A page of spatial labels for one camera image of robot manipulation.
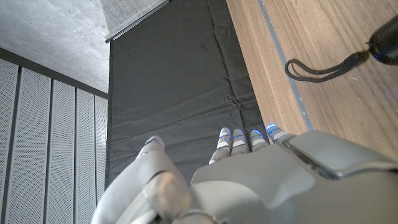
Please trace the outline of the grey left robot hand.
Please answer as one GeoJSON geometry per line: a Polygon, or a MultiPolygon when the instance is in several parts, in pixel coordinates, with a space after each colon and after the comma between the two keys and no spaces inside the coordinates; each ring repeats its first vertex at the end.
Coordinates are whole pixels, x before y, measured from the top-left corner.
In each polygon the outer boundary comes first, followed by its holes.
{"type": "Polygon", "coordinates": [[[396,223],[397,162],[320,131],[223,128],[186,180],[158,136],[104,192],[93,223],[396,223]]]}

